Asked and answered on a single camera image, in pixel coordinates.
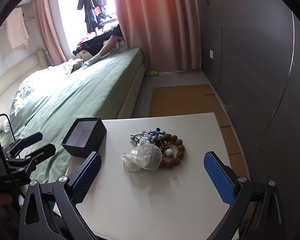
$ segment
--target gray wall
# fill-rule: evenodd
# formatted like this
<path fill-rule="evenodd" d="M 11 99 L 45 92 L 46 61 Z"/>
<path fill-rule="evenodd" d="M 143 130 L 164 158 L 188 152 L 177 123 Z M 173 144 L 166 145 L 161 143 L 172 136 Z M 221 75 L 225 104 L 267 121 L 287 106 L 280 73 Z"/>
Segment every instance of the gray wall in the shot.
<path fill-rule="evenodd" d="M 300 229 L 300 22 L 281 0 L 209 1 L 197 0 L 202 69 L 251 180 L 276 181 L 291 239 Z"/>

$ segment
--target hand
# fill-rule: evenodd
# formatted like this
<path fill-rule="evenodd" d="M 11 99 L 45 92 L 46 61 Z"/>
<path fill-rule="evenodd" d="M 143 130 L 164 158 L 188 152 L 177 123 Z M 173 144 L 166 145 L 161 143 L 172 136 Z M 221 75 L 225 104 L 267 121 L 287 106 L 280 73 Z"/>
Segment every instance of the hand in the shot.
<path fill-rule="evenodd" d="M 7 205 L 12 203 L 12 196 L 8 193 L 0 193 L 0 215 L 2 217 L 10 217 L 9 212 L 6 208 Z"/>

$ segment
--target towel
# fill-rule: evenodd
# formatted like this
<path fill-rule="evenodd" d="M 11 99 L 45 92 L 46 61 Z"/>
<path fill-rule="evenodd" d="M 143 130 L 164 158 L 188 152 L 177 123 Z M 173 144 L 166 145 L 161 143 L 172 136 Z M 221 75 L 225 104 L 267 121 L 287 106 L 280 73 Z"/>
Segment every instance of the towel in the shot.
<path fill-rule="evenodd" d="M 15 8 L 6 19 L 8 39 L 12 49 L 24 45 L 28 47 L 29 36 L 23 21 L 22 9 Z"/>

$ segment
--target person's leg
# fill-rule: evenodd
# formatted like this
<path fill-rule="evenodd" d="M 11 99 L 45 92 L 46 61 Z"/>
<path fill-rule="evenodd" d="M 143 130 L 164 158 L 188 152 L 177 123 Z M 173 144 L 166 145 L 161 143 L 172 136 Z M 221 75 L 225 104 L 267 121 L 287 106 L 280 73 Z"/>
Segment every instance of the person's leg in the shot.
<path fill-rule="evenodd" d="M 95 64 L 99 59 L 101 59 L 101 57 L 103 57 L 105 54 L 110 52 L 116 45 L 117 41 L 121 38 L 122 37 L 117 37 L 117 36 L 111 35 L 110 39 L 103 46 L 103 48 L 100 50 L 100 52 L 97 55 L 95 55 L 93 58 L 86 61 L 84 64 L 87 66 L 91 66 L 92 64 Z"/>

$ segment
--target curtain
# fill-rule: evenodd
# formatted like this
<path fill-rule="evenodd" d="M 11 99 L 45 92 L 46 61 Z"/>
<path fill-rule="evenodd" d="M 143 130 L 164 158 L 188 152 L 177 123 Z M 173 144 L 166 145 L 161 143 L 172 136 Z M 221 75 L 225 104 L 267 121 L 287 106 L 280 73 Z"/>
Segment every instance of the curtain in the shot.
<path fill-rule="evenodd" d="M 141 47 L 147 70 L 201 67 L 195 0 L 115 0 L 128 48 Z"/>
<path fill-rule="evenodd" d="M 47 56 L 50 56 L 50 59 L 48 61 L 51 61 L 54 66 L 66 62 L 53 25 L 48 0 L 32 0 L 31 3 L 42 44 L 49 52 Z"/>

